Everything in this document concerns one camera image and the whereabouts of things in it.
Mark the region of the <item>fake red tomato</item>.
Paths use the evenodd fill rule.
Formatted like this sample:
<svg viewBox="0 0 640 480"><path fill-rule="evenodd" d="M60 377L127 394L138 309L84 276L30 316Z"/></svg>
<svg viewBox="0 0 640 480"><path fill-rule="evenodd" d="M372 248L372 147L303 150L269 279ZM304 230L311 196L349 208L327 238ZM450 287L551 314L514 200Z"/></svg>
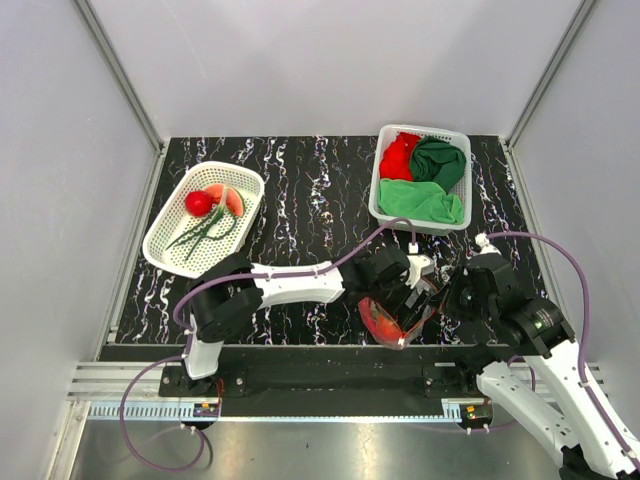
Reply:
<svg viewBox="0 0 640 480"><path fill-rule="evenodd" d="M402 331L396 321L375 301L367 301L362 316L367 329L379 343L397 342L401 338Z"/></svg>

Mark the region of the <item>clear zip top bag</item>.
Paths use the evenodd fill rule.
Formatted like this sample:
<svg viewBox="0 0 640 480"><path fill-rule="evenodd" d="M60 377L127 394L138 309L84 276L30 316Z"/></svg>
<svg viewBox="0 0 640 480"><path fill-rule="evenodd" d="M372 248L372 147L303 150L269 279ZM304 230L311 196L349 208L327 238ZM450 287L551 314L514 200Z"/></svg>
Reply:
<svg viewBox="0 0 640 480"><path fill-rule="evenodd" d="M403 287L386 303L370 297L358 303L361 320L381 346L400 351L421 335L424 325L438 312L432 298L438 288L421 278L413 289Z"/></svg>

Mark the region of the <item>fake watermelon slice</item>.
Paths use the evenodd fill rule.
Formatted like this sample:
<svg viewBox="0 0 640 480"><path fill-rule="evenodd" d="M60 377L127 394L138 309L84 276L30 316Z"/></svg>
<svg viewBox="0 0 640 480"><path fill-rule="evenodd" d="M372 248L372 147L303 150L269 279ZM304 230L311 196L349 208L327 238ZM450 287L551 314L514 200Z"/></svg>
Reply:
<svg viewBox="0 0 640 480"><path fill-rule="evenodd" d="M244 215L244 199L235 188L223 183L214 183L206 187L204 192L211 198L214 205L219 205L223 195L226 195L225 203L230 213L237 217Z"/></svg>

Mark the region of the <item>fake green leafy sprig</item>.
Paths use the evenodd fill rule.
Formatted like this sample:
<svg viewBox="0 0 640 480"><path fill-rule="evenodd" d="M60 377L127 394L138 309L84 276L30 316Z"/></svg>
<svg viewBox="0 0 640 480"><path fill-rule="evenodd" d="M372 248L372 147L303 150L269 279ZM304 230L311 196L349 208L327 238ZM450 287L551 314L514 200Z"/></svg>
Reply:
<svg viewBox="0 0 640 480"><path fill-rule="evenodd" d="M204 240L219 241L228 237L237 226L241 217L237 217L230 213L226 207L225 197L226 195L223 195L221 203L219 205L213 205L211 212L206 216L193 217L187 212L191 217L198 219L199 222L177 236L165 247L165 249L169 250L175 246L191 244L186 257L184 258L184 260L187 261ZM227 217L231 219L230 226L221 233L212 235L211 230Z"/></svg>

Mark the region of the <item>fake red strawberry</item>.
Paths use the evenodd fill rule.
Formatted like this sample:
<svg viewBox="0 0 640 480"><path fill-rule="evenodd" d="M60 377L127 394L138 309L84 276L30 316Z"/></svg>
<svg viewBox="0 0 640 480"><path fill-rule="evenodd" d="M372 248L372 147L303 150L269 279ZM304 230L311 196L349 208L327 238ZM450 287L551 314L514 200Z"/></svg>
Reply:
<svg viewBox="0 0 640 480"><path fill-rule="evenodd" d="M186 211L193 217L208 215L213 205L213 198L202 190L192 191L185 197Z"/></svg>

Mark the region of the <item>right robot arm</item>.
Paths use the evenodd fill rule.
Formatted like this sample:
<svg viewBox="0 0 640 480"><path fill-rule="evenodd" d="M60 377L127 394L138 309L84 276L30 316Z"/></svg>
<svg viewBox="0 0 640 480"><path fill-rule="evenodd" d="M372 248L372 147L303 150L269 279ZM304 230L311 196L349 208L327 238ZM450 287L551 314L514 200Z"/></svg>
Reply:
<svg viewBox="0 0 640 480"><path fill-rule="evenodd" d="M543 400L483 346L454 371L460 393L498 402L546 450L563 479L638 478L639 440L581 362L569 322L550 300L524 293L506 259L484 253L458 266L441 306L454 319L489 322L552 400Z"/></svg>

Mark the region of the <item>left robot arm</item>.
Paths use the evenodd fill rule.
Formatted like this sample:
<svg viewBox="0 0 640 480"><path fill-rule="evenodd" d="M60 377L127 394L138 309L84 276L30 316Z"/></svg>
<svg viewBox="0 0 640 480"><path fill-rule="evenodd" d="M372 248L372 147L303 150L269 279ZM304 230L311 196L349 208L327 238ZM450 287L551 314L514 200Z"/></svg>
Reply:
<svg viewBox="0 0 640 480"><path fill-rule="evenodd" d="M412 243L407 251L385 247L315 265L274 267L234 253L189 284L180 303L189 310L191 338L183 355L181 384L196 396L215 386L219 357L253 315L278 305L353 303L366 330L381 346L407 347L434 313L429 281L435 262Z"/></svg>

